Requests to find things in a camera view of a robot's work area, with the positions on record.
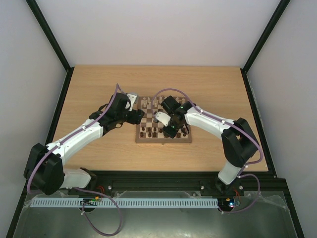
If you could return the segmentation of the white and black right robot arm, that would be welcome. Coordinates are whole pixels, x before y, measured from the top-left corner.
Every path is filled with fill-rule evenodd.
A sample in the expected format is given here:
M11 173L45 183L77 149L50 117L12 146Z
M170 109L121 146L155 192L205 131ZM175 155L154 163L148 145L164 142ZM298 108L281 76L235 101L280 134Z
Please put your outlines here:
M175 138L184 126L195 126L216 136L222 141L226 163L218 173L216 189L227 194L233 189L233 181L247 166L247 161L260 150L260 145L248 122L239 118L231 120L204 111L196 104L181 104L172 96L165 98L161 106L164 112L154 113L163 124L165 136Z

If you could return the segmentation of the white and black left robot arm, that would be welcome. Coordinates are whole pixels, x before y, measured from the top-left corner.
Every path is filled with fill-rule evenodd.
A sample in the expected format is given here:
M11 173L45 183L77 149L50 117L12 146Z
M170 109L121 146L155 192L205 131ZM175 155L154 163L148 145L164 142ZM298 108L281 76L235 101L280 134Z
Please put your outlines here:
M123 123L140 124L144 112L135 110L138 95L116 93L73 132L47 145L31 148L24 177L46 195L62 188L86 188L95 176L86 168L66 169L67 161L90 142L101 138Z

